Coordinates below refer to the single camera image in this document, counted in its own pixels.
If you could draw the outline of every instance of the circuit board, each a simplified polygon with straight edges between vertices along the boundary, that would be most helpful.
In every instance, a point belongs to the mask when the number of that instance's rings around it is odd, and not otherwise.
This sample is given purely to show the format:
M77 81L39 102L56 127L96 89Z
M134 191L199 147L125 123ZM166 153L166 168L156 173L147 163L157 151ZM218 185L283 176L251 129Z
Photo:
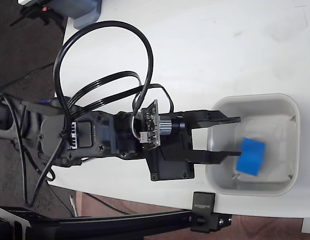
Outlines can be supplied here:
M140 132L140 143L147 149L160 146L160 117L158 101L154 100L147 108L142 109L143 131Z

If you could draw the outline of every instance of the dark floor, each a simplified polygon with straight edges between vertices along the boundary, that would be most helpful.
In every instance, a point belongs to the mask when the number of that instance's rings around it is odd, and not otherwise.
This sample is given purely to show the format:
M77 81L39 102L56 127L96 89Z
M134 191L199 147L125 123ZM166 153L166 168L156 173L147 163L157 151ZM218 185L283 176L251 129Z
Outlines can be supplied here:
M17 0L0 0L0 86L53 62L62 45L63 33L54 22L44 26L40 19L25 19L9 27L19 17L20 9ZM54 94L52 67L7 88L6 92L27 101L51 98ZM38 175L30 166L27 172L28 192L32 197ZM70 207L69 195L74 195L74 191L52 188ZM0 206L24 206L19 154L3 140L0 140ZM40 191L33 210L54 218L69 216L46 186Z

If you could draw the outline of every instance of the screw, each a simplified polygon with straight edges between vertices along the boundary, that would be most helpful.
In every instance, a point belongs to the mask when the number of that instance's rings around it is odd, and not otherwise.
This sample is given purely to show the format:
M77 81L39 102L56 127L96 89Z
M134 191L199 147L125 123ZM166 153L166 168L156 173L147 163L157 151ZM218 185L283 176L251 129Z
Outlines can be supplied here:
M96 120L97 120L97 123L101 123L101 116L98 116L97 118L96 118Z
M39 138L39 141L42 141L42 140L44 139L44 136L43 136L42 134L40 134L40 135L38 136L38 138Z
M128 154L127 154L126 152L123 152L122 154L120 154L120 156L121 156L122 158L125 158L127 155L128 155Z
M70 153L67 157L69 160L71 160L74 157L74 155L72 153Z
M157 181L157 175L156 174L151 174L151 180L152 181Z
M98 151L103 152L105 150L105 146L102 144L98 145Z

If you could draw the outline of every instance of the black clamp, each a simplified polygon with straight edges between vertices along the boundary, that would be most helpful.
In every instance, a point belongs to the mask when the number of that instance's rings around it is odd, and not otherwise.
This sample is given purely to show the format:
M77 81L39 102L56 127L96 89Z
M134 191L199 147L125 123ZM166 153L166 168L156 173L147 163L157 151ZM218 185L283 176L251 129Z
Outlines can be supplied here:
M214 204L214 193L194 192L191 231L208 234L231 225L232 215L213 212Z

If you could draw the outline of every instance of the bolt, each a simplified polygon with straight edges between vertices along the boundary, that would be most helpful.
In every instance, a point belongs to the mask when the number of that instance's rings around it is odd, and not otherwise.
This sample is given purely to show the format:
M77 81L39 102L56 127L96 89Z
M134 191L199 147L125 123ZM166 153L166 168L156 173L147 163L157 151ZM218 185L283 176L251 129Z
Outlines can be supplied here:
M98 145L98 151L103 152L105 150L105 146L102 144Z
M125 158L127 155L128 155L128 154L127 154L126 152L123 152L122 154L120 154L120 156L121 156L122 158Z
M151 180L152 181L157 181L157 175L156 174L151 174Z
M67 156L67 158L68 158L69 160L71 160L73 157L74 157L74 155L73 155L72 153L68 154L68 156Z
M101 116L98 116L98 117L96 118L97 123L99 123L99 124L100 124L100 123L101 123L101 119L102 119L102 118L101 118Z

